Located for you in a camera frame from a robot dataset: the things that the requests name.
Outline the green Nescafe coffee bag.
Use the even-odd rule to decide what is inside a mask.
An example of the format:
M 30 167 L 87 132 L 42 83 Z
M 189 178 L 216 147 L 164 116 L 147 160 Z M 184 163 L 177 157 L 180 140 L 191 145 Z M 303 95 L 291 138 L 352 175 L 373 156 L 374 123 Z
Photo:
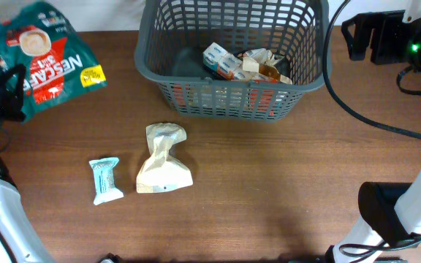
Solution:
M 27 118 L 107 85 L 90 47 L 46 1 L 0 23 L 0 74 L 19 64 L 26 68 L 22 111 Z

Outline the beige brown bag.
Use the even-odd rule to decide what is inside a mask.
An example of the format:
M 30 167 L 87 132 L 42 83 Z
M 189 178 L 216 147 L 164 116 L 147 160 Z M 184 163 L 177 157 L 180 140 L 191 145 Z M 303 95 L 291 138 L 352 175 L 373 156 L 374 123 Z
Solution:
M 279 70 L 287 64 L 287 58 L 265 48 L 247 50 L 238 57 L 242 60 L 242 70 L 251 75 L 254 82 L 284 83 L 291 85 L 292 80 Z

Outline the white tissue multipack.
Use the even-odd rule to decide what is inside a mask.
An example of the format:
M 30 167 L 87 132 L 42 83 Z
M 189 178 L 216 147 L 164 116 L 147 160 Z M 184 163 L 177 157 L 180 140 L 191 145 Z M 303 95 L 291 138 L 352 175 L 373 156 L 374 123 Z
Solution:
M 243 70 L 243 62 L 213 42 L 203 52 L 203 63 L 225 80 L 248 82 L 253 74 Z

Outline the orange biscuit package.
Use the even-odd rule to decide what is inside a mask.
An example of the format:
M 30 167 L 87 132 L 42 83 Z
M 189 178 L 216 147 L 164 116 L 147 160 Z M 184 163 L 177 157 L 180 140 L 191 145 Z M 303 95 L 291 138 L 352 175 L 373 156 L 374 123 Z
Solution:
M 228 118 L 273 117 L 274 106 L 286 96 L 283 92 L 217 85 L 175 84 L 171 88 L 171 106 L 179 113 Z

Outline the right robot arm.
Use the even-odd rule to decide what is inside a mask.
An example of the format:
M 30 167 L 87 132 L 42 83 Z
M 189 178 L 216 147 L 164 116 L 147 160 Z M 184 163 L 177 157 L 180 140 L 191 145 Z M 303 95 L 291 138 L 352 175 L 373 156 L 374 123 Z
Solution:
M 328 77 L 332 30 L 329 25 L 322 55 L 323 78 L 332 98 L 363 123 L 421 140 L 421 133 L 366 118 L 337 96 Z M 342 23 L 341 32 L 351 60 L 362 61 L 371 48 L 376 65 L 408 63 L 398 73 L 398 83 L 410 72 L 421 73 L 421 1 L 409 1 L 404 10 L 357 14 Z M 363 183 L 358 205 L 360 217 L 349 234 L 328 249 L 326 262 L 375 262 L 385 251 L 415 248 L 421 243 L 421 170 L 413 183 Z

